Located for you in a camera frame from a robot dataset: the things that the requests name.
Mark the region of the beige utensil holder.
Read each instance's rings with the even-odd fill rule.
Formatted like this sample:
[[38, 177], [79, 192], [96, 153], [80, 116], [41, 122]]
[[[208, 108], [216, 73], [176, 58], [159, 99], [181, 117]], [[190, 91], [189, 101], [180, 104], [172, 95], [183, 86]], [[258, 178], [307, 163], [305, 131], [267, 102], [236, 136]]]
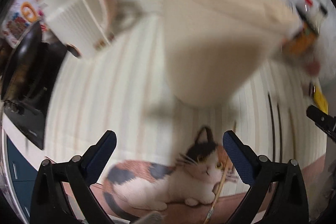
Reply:
[[162, 0], [167, 82], [183, 103], [230, 98], [301, 26], [284, 0]]

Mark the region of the black induction cooktop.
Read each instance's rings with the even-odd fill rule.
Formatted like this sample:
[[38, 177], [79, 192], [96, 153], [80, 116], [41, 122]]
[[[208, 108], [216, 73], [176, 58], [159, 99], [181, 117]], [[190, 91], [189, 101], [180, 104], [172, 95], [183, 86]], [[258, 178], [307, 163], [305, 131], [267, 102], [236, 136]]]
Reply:
[[5, 102], [4, 112], [15, 127], [39, 149], [44, 149], [45, 125], [52, 90], [67, 54], [60, 41], [42, 43], [17, 99]]

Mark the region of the pink white electric kettle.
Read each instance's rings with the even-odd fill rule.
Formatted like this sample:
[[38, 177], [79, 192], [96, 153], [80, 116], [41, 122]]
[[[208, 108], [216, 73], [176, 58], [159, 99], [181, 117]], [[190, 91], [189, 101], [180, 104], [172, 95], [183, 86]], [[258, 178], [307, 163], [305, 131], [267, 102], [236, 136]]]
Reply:
[[117, 0], [38, 0], [49, 29], [80, 57], [90, 59], [110, 45]]

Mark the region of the yellow phone case device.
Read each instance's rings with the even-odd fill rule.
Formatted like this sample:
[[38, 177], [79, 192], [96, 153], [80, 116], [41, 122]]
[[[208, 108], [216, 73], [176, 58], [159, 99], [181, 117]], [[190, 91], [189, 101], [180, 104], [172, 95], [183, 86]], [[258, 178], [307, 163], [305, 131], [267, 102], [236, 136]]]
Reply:
[[326, 114], [329, 114], [329, 104], [327, 102], [327, 99], [324, 96], [321, 88], [317, 85], [315, 85], [313, 88], [313, 100], [319, 110], [323, 111]]

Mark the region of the black frying pan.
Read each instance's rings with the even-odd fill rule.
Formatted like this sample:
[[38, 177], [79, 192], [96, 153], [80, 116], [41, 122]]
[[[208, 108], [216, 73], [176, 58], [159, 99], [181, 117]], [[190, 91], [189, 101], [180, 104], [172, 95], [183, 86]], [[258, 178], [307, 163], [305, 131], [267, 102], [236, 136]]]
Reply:
[[30, 25], [20, 37], [1, 78], [1, 101], [18, 98], [26, 83], [30, 66], [41, 46], [42, 35], [41, 24], [38, 20]]

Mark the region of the colourful wall sticker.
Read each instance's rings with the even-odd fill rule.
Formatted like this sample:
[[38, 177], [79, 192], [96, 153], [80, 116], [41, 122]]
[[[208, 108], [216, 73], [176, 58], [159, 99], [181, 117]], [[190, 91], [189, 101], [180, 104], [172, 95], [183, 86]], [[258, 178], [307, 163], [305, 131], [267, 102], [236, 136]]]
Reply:
[[14, 0], [1, 22], [1, 38], [14, 48], [25, 30], [42, 16], [38, 0]]

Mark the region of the striped cat table mat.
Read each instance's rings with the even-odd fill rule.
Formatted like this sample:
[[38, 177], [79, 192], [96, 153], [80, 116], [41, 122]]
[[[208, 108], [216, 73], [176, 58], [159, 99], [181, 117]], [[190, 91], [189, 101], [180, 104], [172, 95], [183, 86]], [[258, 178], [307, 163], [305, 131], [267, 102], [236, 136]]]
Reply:
[[46, 156], [55, 162], [82, 155], [107, 131], [117, 147], [94, 189], [106, 212], [122, 219], [147, 214], [141, 189], [154, 191], [185, 168], [185, 155], [202, 126], [221, 143], [234, 130], [258, 155], [272, 160], [272, 100], [279, 162], [277, 102], [282, 121], [283, 162], [296, 159], [308, 190], [322, 172], [326, 135], [306, 116], [311, 101], [302, 92], [309, 79], [297, 69], [267, 61], [224, 105], [197, 109], [181, 103], [167, 86], [162, 21], [157, 14], [139, 19], [91, 60], [68, 53], [50, 100], [45, 132]]

